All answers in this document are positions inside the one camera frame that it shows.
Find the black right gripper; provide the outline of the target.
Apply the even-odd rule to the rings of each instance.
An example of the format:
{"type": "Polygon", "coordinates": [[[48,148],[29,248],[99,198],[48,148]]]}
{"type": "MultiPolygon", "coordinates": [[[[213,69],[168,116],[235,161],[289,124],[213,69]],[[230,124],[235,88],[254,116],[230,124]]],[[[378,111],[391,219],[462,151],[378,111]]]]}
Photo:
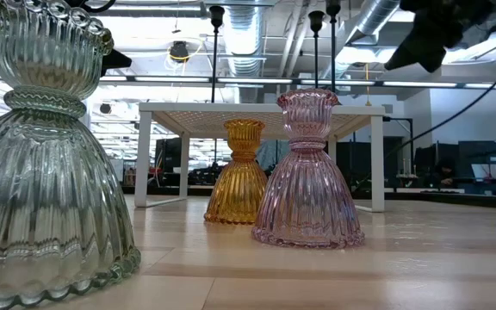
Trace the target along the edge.
{"type": "Polygon", "coordinates": [[[415,14],[413,28],[384,65],[388,71],[419,64],[428,72],[443,63],[445,47],[458,44],[471,27],[484,22],[496,0],[400,0],[415,14]]]}

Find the amber ribbed glass candle holder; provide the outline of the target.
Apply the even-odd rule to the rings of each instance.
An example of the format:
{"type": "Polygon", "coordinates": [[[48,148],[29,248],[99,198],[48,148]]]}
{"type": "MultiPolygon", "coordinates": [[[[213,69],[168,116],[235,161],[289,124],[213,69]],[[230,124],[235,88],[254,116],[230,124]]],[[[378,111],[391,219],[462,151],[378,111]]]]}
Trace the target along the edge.
{"type": "Polygon", "coordinates": [[[252,119],[224,123],[231,161],[214,185],[204,220],[216,223],[252,225],[264,196],[268,178],[256,162],[264,124],[252,119]]]}

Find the pink ribbed glass candle holder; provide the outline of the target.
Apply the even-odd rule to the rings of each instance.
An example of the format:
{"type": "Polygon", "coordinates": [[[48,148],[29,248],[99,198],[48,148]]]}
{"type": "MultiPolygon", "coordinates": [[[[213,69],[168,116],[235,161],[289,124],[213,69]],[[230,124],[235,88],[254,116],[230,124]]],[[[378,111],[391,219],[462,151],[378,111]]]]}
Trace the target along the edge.
{"type": "Polygon", "coordinates": [[[277,100],[290,152],[270,175],[252,237],[262,243],[345,248],[364,243],[344,177],[325,152],[332,108],[329,90],[291,90],[277,100]]]}

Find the clear ribbed glass candle holder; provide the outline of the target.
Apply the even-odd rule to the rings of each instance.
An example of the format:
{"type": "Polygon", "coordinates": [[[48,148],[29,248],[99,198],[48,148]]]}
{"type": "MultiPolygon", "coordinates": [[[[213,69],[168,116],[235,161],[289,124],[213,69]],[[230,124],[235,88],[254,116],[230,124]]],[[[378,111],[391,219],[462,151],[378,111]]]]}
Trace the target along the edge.
{"type": "Polygon", "coordinates": [[[65,0],[0,0],[0,310],[82,295],[140,266],[113,165],[81,121],[113,47],[65,0]]]}

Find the white perforated riser shelf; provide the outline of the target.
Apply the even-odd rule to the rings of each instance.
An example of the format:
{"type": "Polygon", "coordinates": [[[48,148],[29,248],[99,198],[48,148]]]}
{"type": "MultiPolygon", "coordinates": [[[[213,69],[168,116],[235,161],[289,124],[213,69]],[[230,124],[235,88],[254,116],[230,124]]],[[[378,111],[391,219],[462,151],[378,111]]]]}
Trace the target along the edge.
{"type": "MultiPolygon", "coordinates": [[[[181,103],[142,102],[139,104],[139,138],[134,205],[149,208],[188,198],[189,140],[224,139],[227,130],[224,122],[233,119],[252,119],[264,123],[261,138],[285,140],[282,110],[275,104],[265,103],[181,103]],[[147,200],[146,174],[149,171],[149,144],[151,125],[157,122],[181,138],[180,185],[176,198],[149,202],[147,200]]],[[[371,206],[358,209],[370,213],[382,213],[385,209],[383,117],[385,109],[375,106],[346,106],[332,108],[331,130],[326,135],[328,154],[336,158],[337,142],[357,130],[371,129],[371,206]]]]}

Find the dark computer monitor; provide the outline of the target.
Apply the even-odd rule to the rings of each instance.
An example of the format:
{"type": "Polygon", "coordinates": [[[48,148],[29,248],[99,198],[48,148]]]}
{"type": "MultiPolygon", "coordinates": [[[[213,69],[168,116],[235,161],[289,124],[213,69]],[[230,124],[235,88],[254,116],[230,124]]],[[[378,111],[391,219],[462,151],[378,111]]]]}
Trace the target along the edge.
{"type": "Polygon", "coordinates": [[[496,164],[496,140],[470,140],[458,143],[460,166],[496,164]]]}

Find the person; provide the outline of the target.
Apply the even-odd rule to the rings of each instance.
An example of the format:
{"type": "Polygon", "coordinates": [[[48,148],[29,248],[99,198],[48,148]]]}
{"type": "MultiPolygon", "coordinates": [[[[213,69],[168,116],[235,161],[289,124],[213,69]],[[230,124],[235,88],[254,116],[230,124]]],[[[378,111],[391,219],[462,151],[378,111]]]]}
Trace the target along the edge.
{"type": "Polygon", "coordinates": [[[437,188],[453,188],[455,186],[455,175],[455,161],[451,158],[440,159],[432,175],[434,186],[437,188]]]}

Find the long ceiling light strip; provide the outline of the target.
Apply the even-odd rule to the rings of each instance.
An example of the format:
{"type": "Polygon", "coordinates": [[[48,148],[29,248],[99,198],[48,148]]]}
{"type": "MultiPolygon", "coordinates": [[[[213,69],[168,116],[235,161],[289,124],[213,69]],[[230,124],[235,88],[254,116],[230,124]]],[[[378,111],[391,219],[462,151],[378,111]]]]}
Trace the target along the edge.
{"type": "MultiPolygon", "coordinates": [[[[237,84],[237,85],[314,85],[313,79],[300,78],[264,78],[264,77],[173,77],[173,76],[106,76],[100,79],[103,84],[237,84]]],[[[336,86],[380,87],[380,88],[432,88],[464,90],[496,90],[492,83],[463,82],[417,82],[417,81],[381,81],[340,79],[336,86]]]]}

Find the blue grey cloth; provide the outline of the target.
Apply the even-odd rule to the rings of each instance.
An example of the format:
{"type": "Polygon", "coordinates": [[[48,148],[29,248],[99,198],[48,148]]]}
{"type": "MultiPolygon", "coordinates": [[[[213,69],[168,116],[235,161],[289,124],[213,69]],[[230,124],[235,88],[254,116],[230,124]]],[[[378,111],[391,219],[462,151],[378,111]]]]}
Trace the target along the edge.
{"type": "Polygon", "coordinates": [[[268,139],[261,142],[256,151],[256,161],[267,170],[277,165],[290,152],[289,142],[283,139],[268,139]]]}

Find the silver spiral ceiling duct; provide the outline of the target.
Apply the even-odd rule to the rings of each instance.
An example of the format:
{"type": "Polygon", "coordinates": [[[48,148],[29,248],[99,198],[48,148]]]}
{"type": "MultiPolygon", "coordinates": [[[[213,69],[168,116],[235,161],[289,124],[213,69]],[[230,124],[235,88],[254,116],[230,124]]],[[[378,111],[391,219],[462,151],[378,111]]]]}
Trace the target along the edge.
{"type": "Polygon", "coordinates": [[[378,41],[379,33],[400,7],[400,0],[364,0],[360,12],[346,22],[339,20],[338,14],[331,17],[330,64],[320,74],[321,78],[340,78],[347,69],[362,63],[349,47],[357,40],[370,38],[372,45],[378,41]]]}
{"type": "Polygon", "coordinates": [[[225,7],[223,39],[229,58],[230,75],[234,78],[259,78],[263,61],[264,9],[262,7],[233,5],[225,7]]]}

